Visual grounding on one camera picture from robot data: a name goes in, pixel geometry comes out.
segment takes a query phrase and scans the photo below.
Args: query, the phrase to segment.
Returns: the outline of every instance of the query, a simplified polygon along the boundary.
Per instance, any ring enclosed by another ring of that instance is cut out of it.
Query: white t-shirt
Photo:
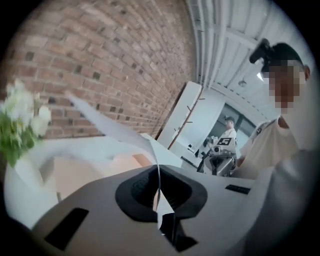
[[[241,157],[245,159],[232,177],[255,180],[260,170],[275,166],[298,150],[294,136],[289,129],[281,128],[278,120],[265,128],[253,141],[252,137],[256,132],[257,129],[240,149]]]
[[[220,138],[234,138],[235,139],[236,136],[237,136],[236,130],[234,128],[231,128],[231,129],[226,130],[224,133],[222,133]]]

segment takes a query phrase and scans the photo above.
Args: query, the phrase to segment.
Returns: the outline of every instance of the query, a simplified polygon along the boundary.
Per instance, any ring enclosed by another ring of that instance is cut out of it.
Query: white wall
[[[188,143],[195,150],[200,147],[208,136],[226,102],[225,95],[214,89],[204,90],[200,98],[205,99],[199,100],[196,104],[188,120],[192,123],[186,123],[179,135],[184,140],[188,140]]]

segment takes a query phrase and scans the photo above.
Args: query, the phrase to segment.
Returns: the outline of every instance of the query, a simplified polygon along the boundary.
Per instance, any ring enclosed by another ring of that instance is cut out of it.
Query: black logo
[[[218,141],[217,145],[228,146],[230,144],[230,142],[231,142],[231,139],[232,138],[221,138]]]

